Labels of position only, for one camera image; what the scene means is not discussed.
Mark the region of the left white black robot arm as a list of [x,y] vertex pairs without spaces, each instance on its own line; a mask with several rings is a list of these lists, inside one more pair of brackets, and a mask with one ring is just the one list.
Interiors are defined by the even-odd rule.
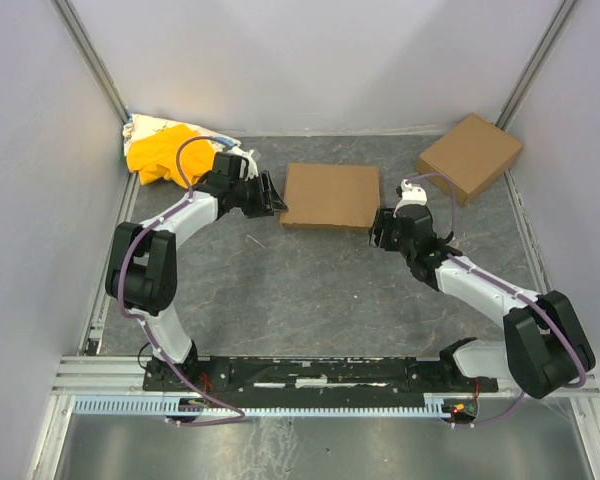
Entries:
[[177,252],[203,228],[233,209],[249,218],[273,216],[288,207],[268,171],[251,158],[215,155],[210,171],[163,212],[141,222],[123,222],[113,235],[106,274],[107,295],[123,317],[135,320],[158,360],[183,365],[196,357],[175,309]]

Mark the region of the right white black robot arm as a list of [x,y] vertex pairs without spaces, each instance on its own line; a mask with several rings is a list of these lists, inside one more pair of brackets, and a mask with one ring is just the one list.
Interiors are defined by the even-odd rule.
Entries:
[[473,339],[452,349],[451,361],[462,376],[510,379],[535,399],[585,384],[596,359],[565,294],[524,289],[482,269],[453,248],[449,237],[435,233],[424,205],[379,209],[369,239],[377,248],[399,253],[416,280],[502,329],[501,342]]

